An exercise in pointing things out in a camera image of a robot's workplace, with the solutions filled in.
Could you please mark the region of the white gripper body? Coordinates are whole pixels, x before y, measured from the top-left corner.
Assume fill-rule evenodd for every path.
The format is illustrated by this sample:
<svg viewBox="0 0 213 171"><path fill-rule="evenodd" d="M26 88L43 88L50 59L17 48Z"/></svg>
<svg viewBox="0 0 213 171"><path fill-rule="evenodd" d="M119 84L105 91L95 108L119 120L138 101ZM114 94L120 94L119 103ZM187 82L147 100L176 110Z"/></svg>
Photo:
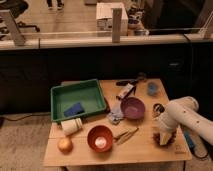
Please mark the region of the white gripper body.
<svg viewBox="0 0 213 171"><path fill-rule="evenodd" d="M176 131L178 123L167 113L162 113L158 117L158 126L162 132L172 133Z"/></svg>

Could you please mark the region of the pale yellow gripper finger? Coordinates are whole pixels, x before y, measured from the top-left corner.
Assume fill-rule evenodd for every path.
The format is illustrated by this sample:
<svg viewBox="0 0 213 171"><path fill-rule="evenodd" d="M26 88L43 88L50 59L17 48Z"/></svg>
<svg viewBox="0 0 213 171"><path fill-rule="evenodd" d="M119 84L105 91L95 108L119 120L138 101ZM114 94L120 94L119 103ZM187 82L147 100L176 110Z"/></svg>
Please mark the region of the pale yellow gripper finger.
<svg viewBox="0 0 213 171"><path fill-rule="evenodd" d="M171 133L161 132L160 133L160 145L161 146L166 145L169 142L169 140L171 139L171 137L172 137Z"/></svg>

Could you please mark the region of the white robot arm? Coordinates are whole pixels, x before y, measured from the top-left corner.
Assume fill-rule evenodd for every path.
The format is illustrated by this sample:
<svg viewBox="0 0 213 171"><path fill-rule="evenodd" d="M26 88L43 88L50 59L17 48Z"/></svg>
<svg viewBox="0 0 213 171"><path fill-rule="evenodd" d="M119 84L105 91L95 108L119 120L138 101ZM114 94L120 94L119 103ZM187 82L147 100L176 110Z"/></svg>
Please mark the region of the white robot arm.
<svg viewBox="0 0 213 171"><path fill-rule="evenodd" d="M157 118L160 144L166 145L178 125L182 124L213 145L213 121L198 114L198 109L197 100L191 96L169 101L164 112Z"/></svg>

